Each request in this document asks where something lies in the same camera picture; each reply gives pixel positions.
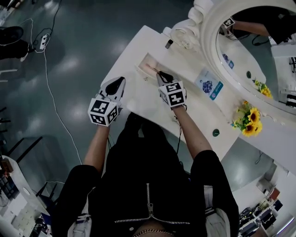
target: small bottle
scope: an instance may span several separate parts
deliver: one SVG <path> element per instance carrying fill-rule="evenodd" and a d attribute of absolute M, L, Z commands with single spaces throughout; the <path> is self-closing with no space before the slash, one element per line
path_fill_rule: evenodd
<path fill-rule="evenodd" d="M 172 45 L 172 43 L 174 43 L 174 41 L 172 41 L 171 39 L 167 42 L 167 44 L 166 44 L 166 49 L 168 49 L 171 45 Z"/>

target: power strip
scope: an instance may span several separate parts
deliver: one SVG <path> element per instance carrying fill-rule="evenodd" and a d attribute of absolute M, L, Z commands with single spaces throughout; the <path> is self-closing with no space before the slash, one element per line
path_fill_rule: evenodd
<path fill-rule="evenodd" d="M 46 42 L 47 42 L 47 37 L 48 37 L 48 35 L 44 35 L 44 36 L 42 37 L 41 44 L 40 44 L 40 49 L 41 49 L 41 50 L 44 50 L 44 49 L 45 49 Z"/>

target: sneaker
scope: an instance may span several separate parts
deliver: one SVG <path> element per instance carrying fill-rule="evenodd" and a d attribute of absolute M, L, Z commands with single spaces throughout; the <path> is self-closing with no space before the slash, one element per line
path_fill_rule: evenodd
<path fill-rule="evenodd" d="M 26 59 L 26 57 L 28 56 L 28 54 L 29 54 L 29 44 L 28 44 L 28 51 L 27 51 L 27 54 L 25 55 L 25 56 L 23 56 L 22 58 L 20 58 L 20 61 L 21 62 L 23 62 L 25 59 Z"/>
<path fill-rule="evenodd" d="M 26 57 L 28 56 L 28 54 L 29 54 L 29 53 L 27 53 L 24 57 L 21 57 L 21 58 L 20 58 L 20 61 L 23 62 L 23 61 L 26 59 Z"/>

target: flower arrangement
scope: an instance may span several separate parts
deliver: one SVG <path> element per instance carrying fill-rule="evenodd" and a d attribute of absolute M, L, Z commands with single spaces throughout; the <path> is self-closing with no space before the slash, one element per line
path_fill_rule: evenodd
<path fill-rule="evenodd" d="M 257 136 L 262 131 L 260 112 L 257 108 L 250 107 L 247 101 L 236 110 L 235 117 L 231 125 L 239 128 L 244 136 Z"/>
<path fill-rule="evenodd" d="M 262 82 L 259 82 L 258 80 L 253 80 L 253 82 L 255 83 L 255 85 L 257 86 L 257 90 L 262 93 L 263 95 L 269 97 L 269 98 L 273 98 L 272 94 L 270 92 L 270 89 L 267 87 L 267 85 L 265 85 Z"/>

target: person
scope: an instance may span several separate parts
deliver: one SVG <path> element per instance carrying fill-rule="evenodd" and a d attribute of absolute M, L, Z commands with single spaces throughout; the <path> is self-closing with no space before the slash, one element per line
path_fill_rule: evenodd
<path fill-rule="evenodd" d="M 0 60 L 20 58 L 20 61 L 23 62 L 29 53 L 35 51 L 32 45 L 20 39 L 23 33 L 23 28 L 19 26 L 0 30 Z"/>
<path fill-rule="evenodd" d="M 190 176 L 163 130 L 133 113 L 102 175 L 110 128 L 99 125 L 84 165 L 72 169 L 61 191 L 53 237 L 67 236 L 71 225 L 89 217 L 91 237 L 238 235 L 238 206 L 216 153 L 183 106 L 172 110 L 193 158 Z M 141 128 L 144 137 L 138 136 Z"/>
<path fill-rule="evenodd" d="M 296 15 L 274 6 L 248 8 L 232 16 L 235 24 L 230 31 L 237 38 L 250 33 L 272 37 L 279 44 L 296 33 Z"/>

